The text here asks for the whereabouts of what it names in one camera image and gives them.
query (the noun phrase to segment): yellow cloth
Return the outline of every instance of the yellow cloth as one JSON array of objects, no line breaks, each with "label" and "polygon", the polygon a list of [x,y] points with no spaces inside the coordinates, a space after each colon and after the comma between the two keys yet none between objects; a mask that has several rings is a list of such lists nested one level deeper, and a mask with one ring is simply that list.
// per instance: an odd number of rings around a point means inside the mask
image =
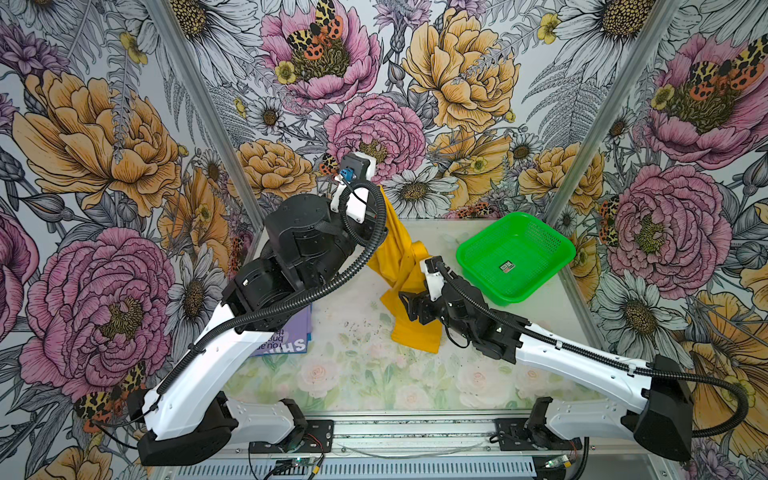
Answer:
[{"label": "yellow cloth", "polygon": [[426,290],[424,273],[419,269],[419,262],[431,255],[424,243],[411,242],[408,230],[400,222],[389,199],[386,195],[384,198],[389,234],[368,262],[368,266],[392,287],[381,298],[384,306],[395,317],[392,340],[414,349],[437,353],[442,335],[440,322],[422,325],[410,321],[406,308],[397,296],[398,292],[421,293]]}]

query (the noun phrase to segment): table surface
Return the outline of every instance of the table surface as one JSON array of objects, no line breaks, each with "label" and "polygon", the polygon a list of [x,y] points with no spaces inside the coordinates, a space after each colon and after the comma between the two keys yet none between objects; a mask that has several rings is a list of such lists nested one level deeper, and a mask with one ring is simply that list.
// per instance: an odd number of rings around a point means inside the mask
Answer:
[{"label": "table surface", "polygon": [[[431,254],[442,255],[460,272],[455,258],[458,245],[491,222],[403,223],[413,240],[421,240]],[[437,354],[393,342],[394,319],[379,301],[387,289],[386,282],[366,267],[313,304],[307,353],[249,358],[227,383],[226,394],[255,403],[291,398],[304,412],[513,409],[529,408],[539,396],[599,398],[558,375],[491,360],[473,348],[460,349],[444,333]],[[586,343],[557,276],[526,301],[495,308]]]}]

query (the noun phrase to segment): pink peony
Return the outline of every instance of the pink peony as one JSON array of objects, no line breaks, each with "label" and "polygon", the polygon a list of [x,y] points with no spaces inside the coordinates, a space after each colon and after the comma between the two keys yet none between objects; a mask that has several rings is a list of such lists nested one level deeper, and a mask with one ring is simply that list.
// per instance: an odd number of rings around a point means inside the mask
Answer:
[{"label": "pink peony", "polygon": [[35,336],[22,350],[22,378],[79,399],[111,389],[139,362],[151,375],[170,349],[173,282],[168,258],[135,230],[109,228],[61,249],[29,289]]},{"label": "pink peony", "polygon": [[746,47],[746,42],[731,47],[730,39],[718,45],[714,35],[691,37],[656,78],[657,92],[643,126],[645,143],[673,160],[708,170],[725,167],[760,143],[768,134],[768,74],[742,91],[724,82],[704,101],[690,96],[691,65],[721,65]]},{"label": "pink peony", "polygon": [[728,254],[731,229],[722,206],[713,178],[693,166],[643,167],[619,196],[611,269],[655,283],[663,298],[695,293]]},{"label": "pink peony", "polygon": [[[302,108],[322,108],[326,104],[335,104],[349,100],[359,92],[367,92],[376,83],[376,76],[379,73],[379,58],[381,48],[376,34],[368,36],[365,26],[361,26],[360,19],[354,8],[349,10],[349,14],[344,6],[334,0],[336,14],[343,22],[343,33],[341,38],[341,47],[349,56],[349,62],[346,67],[346,61],[339,65],[331,65],[338,71],[343,70],[343,75],[324,74],[320,77],[302,79],[300,71],[296,70],[296,78],[290,76],[286,82],[286,87],[293,94],[296,103]],[[308,30],[310,23],[315,21],[315,7],[310,8],[309,13],[297,11],[293,16],[285,11],[280,11],[279,16],[267,15],[261,22],[261,37],[263,39],[262,49],[267,55],[262,55],[264,64],[269,68],[275,68],[280,62],[290,62],[293,65],[293,49],[288,45],[286,37],[295,31]],[[336,60],[342,57],[342,52],[333,52]],[[317,65],[320,62],[326,62],[325,58],[314,61]]]},{"label": "pink peony", "polygon": [[403,170],[415,170],[424,160],[426,139],[419,116],[408,107],[377,94],[353,98],[341,114],[325,123],[328,153],[340,159],[362,151],[376,159],[374,182]]},{"label": "pink peony", "polygon": [[16,324],[24,303],[24,284],[39,261],[32,238],[15,218],[0,212],[0,340]]}]

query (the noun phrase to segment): green basket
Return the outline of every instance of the green basket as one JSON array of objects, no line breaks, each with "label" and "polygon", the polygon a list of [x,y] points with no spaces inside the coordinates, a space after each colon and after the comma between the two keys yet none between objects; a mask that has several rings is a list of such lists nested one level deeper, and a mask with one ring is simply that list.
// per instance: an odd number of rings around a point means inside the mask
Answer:
[{"label": "green basket", "polygon": [[501,306],[527,299],[575,256],[569,239],[524,212],[496,220],[456,252],[464,277]]}]

